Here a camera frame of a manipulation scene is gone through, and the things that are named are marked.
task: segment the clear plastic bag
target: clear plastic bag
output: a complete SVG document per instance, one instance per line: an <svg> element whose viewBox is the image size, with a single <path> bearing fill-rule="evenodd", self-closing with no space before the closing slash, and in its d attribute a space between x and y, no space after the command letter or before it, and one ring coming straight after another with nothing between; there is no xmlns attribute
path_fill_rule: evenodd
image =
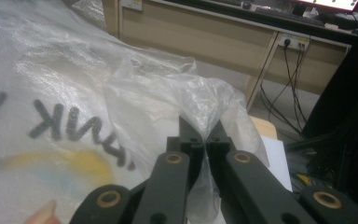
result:
<svg viewBox="0 0 358 224"><path fill-rule="evenodd" d="M68 223L93 189L133 188L179 115L204 139L221 119L238 149L268 164L243 95L198 77L193 59L127 46L60 1L0 1L0 223L51 199ZM218 208L205 160L187 216L213 223Z"/></svg>

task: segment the power outlet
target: power outlet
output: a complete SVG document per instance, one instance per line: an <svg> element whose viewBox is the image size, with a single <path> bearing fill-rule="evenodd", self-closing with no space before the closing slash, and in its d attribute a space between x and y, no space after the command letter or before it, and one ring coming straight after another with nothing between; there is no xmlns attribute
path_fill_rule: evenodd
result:
<svg viewBox="0 0 358 224"><path fill-rule="evenodd" d="M307 50L310 40L306 37L297 36L297 35L288 35L284 34L279 42L279 46L284 47L284 41L290 39L290 44L287 46L289 49L298 49L301 50L301 45L304 46L303 50Z"/></svg>

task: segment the hand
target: hand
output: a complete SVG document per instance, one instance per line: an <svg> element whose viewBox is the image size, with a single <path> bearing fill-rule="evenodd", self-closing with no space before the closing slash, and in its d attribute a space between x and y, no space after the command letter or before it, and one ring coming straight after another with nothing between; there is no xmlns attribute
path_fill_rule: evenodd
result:
<svg viewBox="0 0 358 224"><path fill-rule="evenodd" d="M60 224L54 215L57 203L52 200L29 217L24 224Z"/></svg>

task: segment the desk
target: desk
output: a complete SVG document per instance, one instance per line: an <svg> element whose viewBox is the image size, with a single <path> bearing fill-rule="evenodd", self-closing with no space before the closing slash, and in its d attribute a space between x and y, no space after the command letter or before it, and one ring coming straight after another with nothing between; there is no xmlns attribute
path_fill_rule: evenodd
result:
<svg viewBox="0 0 358 224"><path fill-rule="evenodd" d="M286 84L287 71L282 47L274 43L283 32L311 38L302 65L298 87L316 94L323 92L345 57L347 45L290 31L276 30L255 22L194 10L166 1L143 1L143 11L119 7L104 0L108 31L125 43L141 48L161 49L194 57L249 75L243 83L252 105L264 77ZM295 59L296 52L288 51ZM289 60L291 67L296 60Z"/></svg>

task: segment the monitor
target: monitor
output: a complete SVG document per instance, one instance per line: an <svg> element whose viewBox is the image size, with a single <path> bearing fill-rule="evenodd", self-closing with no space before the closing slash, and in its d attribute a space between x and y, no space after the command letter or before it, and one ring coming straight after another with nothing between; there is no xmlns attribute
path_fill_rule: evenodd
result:
<svg viewBox="0 0 358 224"><path fill-rule="evenodd" d="M291 0L295 1L292 14L303 16L307 7L317 7L318 11L328 13L353 12L358 0Z"/></svg>

